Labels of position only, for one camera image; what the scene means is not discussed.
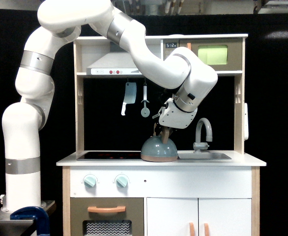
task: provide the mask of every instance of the oven door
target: oven door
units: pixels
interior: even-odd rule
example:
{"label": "oven door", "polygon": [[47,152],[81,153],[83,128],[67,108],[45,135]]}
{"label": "oven door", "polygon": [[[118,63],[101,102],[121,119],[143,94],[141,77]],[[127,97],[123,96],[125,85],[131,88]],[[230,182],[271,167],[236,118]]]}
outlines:
{"label": "oven door", "polygon": [[143,198],[71,198],[72,236],[144,236]]}

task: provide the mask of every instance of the oven window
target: oven window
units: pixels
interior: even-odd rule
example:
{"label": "oven window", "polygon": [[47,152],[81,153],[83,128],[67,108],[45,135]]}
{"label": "oven window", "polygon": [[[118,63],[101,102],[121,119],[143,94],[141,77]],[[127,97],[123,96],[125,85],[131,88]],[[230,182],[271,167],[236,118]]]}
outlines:
{"label": "oven window", "polygon": [[84,236],[118,236],[132,235],[131,220],[85,220],[83,221]]}

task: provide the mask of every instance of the chevron pattern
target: chevron pattern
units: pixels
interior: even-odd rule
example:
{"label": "chevron pattern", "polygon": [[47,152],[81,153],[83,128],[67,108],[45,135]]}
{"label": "chevron pattern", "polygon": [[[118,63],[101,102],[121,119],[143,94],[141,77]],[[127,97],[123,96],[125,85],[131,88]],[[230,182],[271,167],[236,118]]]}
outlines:
{"label": "chevron pattern", "polygon": [[131,235],[130,220],[120,221],[89,221],[85,225],[86,236],[121,236]]}

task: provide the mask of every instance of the wooden frame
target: wooden frame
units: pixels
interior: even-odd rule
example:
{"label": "wooden frame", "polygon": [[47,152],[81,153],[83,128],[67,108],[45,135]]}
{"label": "wooden frame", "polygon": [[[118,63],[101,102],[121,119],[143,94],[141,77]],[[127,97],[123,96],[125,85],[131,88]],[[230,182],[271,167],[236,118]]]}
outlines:
{"label": "wooden frame", "polygon": [[[234,150],[244,154],[244,91],[245,91],[245,35],[242,37],[242,71],[234,75]],[[84,40],[105,40],[103,37],[79,37],[74,42],[76,153],[84,151],[84,86],[82,47]],[[252,236],[259,236],[259,167],[252,167]],[[63,235],[71,235],[70,225],[70,167],[63,167]]]}
{"label": "wooden frame", "polygon": [[71,236],[70,167],[62,167],[63,235]]}

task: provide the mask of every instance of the gray faucet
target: gray faucet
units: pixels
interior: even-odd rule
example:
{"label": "gray faucet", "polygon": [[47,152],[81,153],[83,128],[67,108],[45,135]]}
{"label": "gray faucet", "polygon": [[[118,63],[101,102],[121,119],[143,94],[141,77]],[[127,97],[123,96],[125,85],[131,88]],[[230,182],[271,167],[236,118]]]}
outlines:
{"label": "gray faucet", "polygon": [[203,125],[206,127],[206,141],[213,141],[212,126],[210,122],[206,118],[201,118],[195,131],[195,143],[193,143],[193,149],[195,150],[194,153],[198,153],[200,150],[207,150],[209,147],[207,143],[201,143],[201,129]]}

